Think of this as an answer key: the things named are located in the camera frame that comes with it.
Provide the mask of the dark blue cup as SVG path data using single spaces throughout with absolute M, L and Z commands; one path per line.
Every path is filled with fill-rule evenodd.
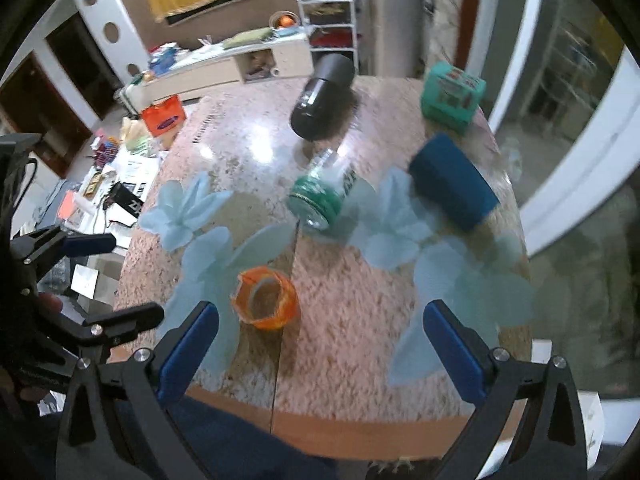
M 479 226 L 499 203 L 488 182 L 445 133 L 423 145 L 408 171 L 416 190 L 464 232 Z

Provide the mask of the black cylindrical cup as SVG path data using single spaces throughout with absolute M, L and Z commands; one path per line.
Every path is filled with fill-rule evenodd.
M 309 142 L 326 139 L 334 133 L 352 100 L 354 78 L 354 64 L 345 55 L 322 56 L 292 109 L 292 130 Z

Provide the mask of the teal hexagonal cup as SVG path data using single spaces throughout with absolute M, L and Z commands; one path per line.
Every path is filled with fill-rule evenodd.
M 423 116 L 464 133 L 480 106 L 486 81 L 445 61 L 434 64 L 426 75 L 420 99 Z

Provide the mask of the black zippo box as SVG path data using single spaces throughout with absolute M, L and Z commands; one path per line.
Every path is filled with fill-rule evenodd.
M 122 182 L 115 182 L 106 194 L 106 199 L 110 204 L 122 207 L 128 214 L 138 218 L 143 208 L 140 198 L 131 192 Z

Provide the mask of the orange plastic bag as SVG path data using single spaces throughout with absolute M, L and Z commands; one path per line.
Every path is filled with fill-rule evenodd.
M 178 96 L 170 96 L 162 102 L 142 110 L 141 117 L 149 133 L 157 138 L 186 120 L 186 112 Z

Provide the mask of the white low cabinet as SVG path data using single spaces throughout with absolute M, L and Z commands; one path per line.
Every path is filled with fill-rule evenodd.
M 116 99 L 129 114 L 137 115 L 171 96 L 189 101 L 225 84 L 306 77 L 313 70 L 311 50 L 302 32 L 229 49 L 210 44 L 190 52 L 163 75 L 130 82 L 116 93 Z

